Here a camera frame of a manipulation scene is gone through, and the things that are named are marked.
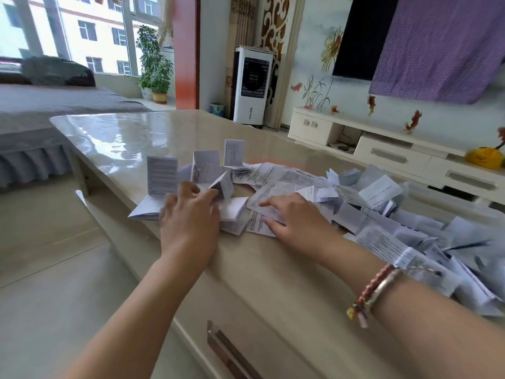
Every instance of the silver bangle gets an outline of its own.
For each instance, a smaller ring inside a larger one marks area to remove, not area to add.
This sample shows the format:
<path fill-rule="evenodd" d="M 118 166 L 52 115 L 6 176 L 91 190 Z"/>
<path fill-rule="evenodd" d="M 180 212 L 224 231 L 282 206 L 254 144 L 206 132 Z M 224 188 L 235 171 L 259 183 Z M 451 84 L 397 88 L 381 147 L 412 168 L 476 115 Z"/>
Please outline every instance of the silver bangle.
<path fill-rule="evenodd" d="M 367 313 L 371 313 L 371 310 L 377 301 L 377 299 L 380 297 L 380 295 L 384 292 L 384 290 L 395 281 L 395 279 L 402 273 L 400 268 L 394 269 L 389 275 L 386 277 L 385 280 L 383 280 L 379 286 L 374 290 L 372 295 L 370 295 L 370 299 L 365 302 L 365 311 Z"/>

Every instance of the red door frame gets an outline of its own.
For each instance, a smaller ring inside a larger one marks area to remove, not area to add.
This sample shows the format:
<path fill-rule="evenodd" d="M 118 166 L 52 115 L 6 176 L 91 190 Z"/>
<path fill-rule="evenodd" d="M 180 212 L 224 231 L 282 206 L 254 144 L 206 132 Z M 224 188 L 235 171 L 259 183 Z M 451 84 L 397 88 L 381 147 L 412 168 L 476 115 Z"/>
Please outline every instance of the red door frame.
<path fill-rule="evenodd" d="M 198 109 L 200 100 L 200 0 L 173 0 L 175 106 Z"/>

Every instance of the yellow bag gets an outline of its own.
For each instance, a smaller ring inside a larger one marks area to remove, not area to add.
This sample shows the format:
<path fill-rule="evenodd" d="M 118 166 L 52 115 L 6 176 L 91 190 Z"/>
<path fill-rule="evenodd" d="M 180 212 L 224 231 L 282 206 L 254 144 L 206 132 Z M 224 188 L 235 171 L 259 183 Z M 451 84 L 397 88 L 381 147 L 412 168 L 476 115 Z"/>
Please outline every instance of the yellow bag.
<path fill-rule="evenodd" d="M 481 147 L 466 156 L 467 162 L 492 170 L 502 167 L 503 159 L 502 152 L 494 147 Z"/>

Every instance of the hand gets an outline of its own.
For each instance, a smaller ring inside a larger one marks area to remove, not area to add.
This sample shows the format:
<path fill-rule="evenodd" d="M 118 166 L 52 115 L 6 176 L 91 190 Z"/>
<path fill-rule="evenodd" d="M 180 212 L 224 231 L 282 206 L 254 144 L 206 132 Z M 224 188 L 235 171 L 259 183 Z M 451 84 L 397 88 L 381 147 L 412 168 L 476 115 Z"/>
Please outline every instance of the hand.
<path fill-rule="evenodd" d="M 342 239 L 316 205 L 298 193 L 270 197 L 260 206 L 272 206 L 284 218 L 286 225 L 271 218 L 263 220 L 281 242 L 318 263 L 323 263 L 325 250 Z"/>
<path fill-rule="evenodd" d="M 198 276 L 216 251 L 220 220 L 218 205 L 211 205 L 218 191 L 210 189 L 199 197 L 193 195 L 199 192 L 195 184 L 181 182 L 177 195 L 165 196 L 160 211 L 161 257 L 174 258 Z"/>

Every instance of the gray bedspread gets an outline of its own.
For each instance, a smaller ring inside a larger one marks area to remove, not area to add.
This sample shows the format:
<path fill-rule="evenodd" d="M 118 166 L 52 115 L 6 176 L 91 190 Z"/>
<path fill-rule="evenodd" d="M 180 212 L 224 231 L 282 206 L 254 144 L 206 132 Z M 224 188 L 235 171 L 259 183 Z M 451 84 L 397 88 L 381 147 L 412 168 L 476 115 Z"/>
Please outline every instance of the gray bedspread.
<path fill-rule="evenodd" d="M 107 89 L 0 84 L 0 153 L 62 144 L 54 116 L 149 111 Z"/>

